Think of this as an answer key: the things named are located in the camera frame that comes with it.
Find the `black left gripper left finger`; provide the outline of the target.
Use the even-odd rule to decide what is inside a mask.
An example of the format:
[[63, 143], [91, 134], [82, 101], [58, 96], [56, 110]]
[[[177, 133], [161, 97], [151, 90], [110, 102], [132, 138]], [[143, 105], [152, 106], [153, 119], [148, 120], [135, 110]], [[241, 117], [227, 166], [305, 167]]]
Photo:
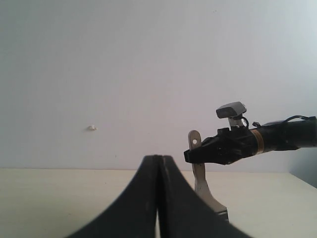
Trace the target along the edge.
[[145, 156], [124, 191], [70, 238], [154, 238], [159, 155]]

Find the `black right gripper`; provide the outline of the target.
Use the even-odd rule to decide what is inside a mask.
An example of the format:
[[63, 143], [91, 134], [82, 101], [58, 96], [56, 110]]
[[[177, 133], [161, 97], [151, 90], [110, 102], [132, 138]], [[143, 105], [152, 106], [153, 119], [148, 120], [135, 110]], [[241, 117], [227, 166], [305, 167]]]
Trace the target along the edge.
[[191, 164], [230, 165], [256, 152], [257, 140], [249, 129], [225, 127], [217, 130], [217, 136], [205, 138], [199, 147], [184, 151], [184, 158]]

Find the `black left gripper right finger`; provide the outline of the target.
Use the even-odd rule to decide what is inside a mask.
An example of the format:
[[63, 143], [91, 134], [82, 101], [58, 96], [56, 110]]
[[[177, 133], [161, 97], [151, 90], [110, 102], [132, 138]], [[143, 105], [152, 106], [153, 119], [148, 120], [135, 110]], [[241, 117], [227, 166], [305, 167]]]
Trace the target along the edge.
[[171, 156], [157, 155], [158, 219], [162, 238], [248, 238], [191, 188]]

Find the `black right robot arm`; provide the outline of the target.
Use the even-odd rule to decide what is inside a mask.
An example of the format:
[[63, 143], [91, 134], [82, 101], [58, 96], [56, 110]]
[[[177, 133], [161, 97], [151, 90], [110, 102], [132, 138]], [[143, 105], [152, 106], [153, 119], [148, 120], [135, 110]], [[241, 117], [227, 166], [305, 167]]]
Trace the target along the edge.
[[292, 151], [317, 146], [317, 118], [293, 116], [263, 125], [253, 123], [230, 130], [220, 128], [217, 135], [203, 140], [197, 149], [184, 152], [191, 164], [215, 163], [229, 165], [241, 159], [270, 151]]

